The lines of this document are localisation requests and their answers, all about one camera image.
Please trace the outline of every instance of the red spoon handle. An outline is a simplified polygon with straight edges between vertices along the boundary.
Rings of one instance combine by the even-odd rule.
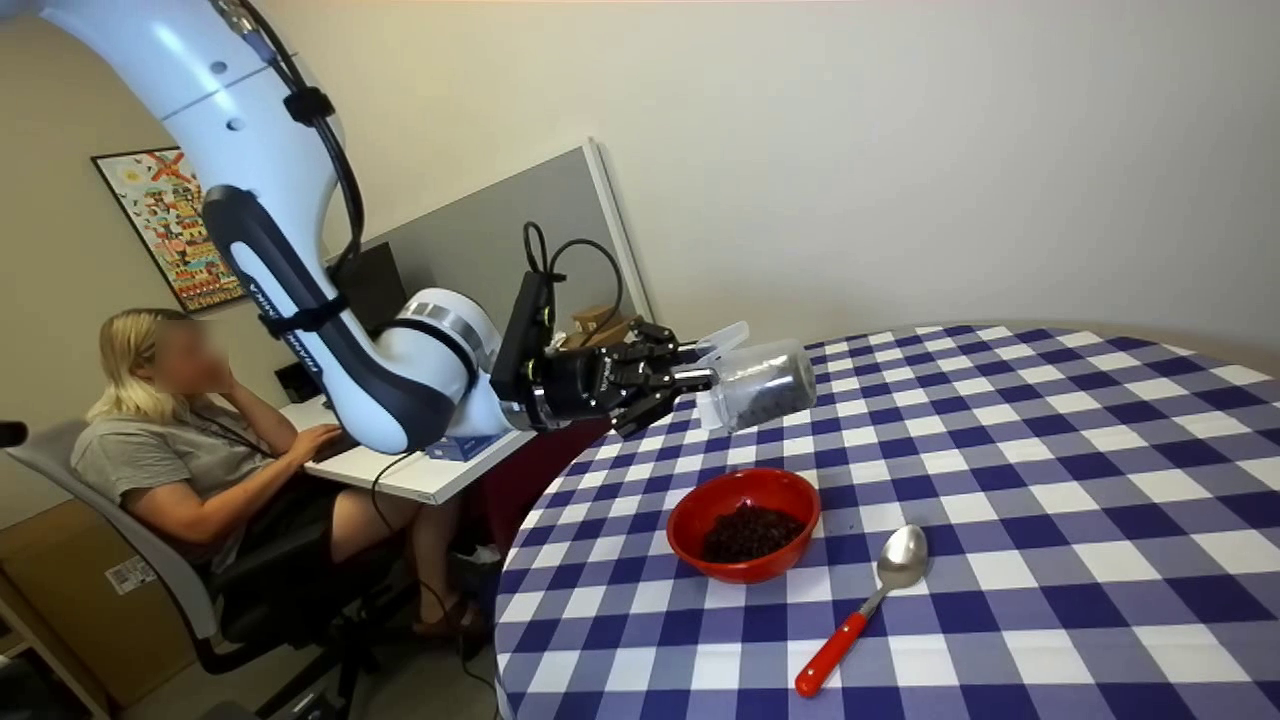
[[[800,668],[795,674],[795,693],[800,694],[820,694],[831,668],[849,657],[849,648],[863,635],[863,626],[871,625],[879,606],[879,594],[871,594],[863,606],[857,606],[826,641],[820,653],[813,653],[813,658]]]

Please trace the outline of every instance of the desk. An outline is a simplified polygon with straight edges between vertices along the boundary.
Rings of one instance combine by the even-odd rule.
[[[813,412],[706,436],[678,407],[545,491],[494,599],[520,720],[1280,712],[1274,380],[1044,329],[807,350]],[[669,506],[739,465],[785,465],[822,500],[800,565],[747,589],[664,538]],[[904,519],[927,525],[927,578],[800,701],[792,674]]]
[[[325,400],[282,403],[281,412],[295,426],[336,424],[336,414],[325,407]],[[307,470],[319,480],[363,488],[363,491],[374,483],[374,491],[402,495],[414,503],[448,503],[455,491],[465,491],[470,480],[479,480],[487,467],[494,467],[505,457],[510,457],[526,441],[532,441],[532,431],[507,431],[494,443],[487,443],[474,460],[434,460],[434,457],[412,450],[412,460],[402,460],[402,465],[397,465],[399,457],[352,446],[352,450],[341,450],[325,465],[307,465]]]

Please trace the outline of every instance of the office chair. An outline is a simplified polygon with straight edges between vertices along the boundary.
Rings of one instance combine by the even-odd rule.
[[[281,642],[319,642],[319,657],[256,708],[260,720],[301,701],[329,672],[341,672],[336,708],[325,712],[316,703],[303,716],[348,716],[369,642],[414,592],[402,570],[390,570],[399,552],[374,547],[345,565],[345,570],[333,570],[336,578],[333,589],[325,589],[325,594],[301,599],[287,594],[287,589],[271,592],[271,577],[287,570],[287,560],[295,552],[295,538],[281,537],[253,557],[239,557],[213,585],[152,528],[143,528],[121,503],[80,480],[80,470],[72,467],[72,443],[80,431],[82,420],[67,420],[36,431],[24,446],[9,446],[9,457],[48,476],[67,495],[82,500],[138,552],[138,560],[158,577],[163,592],[181,606],[205,672],[233,672]]]

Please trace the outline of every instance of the table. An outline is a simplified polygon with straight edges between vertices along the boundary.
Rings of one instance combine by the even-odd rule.
[[[325,395],[303,400],[303,403],[282,403],[281,407],[295,426],[311,426],[311,424],[341,424],[333,414],[333,407],[325,407]],[[348,446],[336,450],[319,465],[307,465],[307,476],[319,480],[336,480],[336,483],[352,483],[363,491],[381,491],[381,495],[399,495],[412,503],[448,503],[455,491],[465,491],[466,483],[474,483],[483,470],[490,470],[505,457],[520,450],[532,441],[532,431],[505,431],[500,441],[490,441],[483,450],[474,450],[470,460],[442,460],[442,457],[386,457],[386,450],[371,450],[371,446]]]
[[[678,407],[579,457],[494,603],[507,708],[539,716],[1280,716],[1280,382],[1050,329],[813,343],[814,407],[706,436]],[[739,465],[820,483],[768,585],[684,567],[669,506]],[[931,570],[800,701],[792,674],[925,519]]]

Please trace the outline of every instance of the wall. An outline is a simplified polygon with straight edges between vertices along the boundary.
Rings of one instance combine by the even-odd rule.
[[[263,0],[397,228],[598,137],[657,311],[1280,355],[1274,0]]]
[[[173,292],[93,171],[86,156],[167,143],[117,74],[58,32],[0,26],[0,414],[31,426],[80,414],[105,375],[95,325],[125,302],[173,306]],[[281,359],[253,302],[225,311],[233,365],[263,395]],[[0,457],[0,525],[58,500]]]

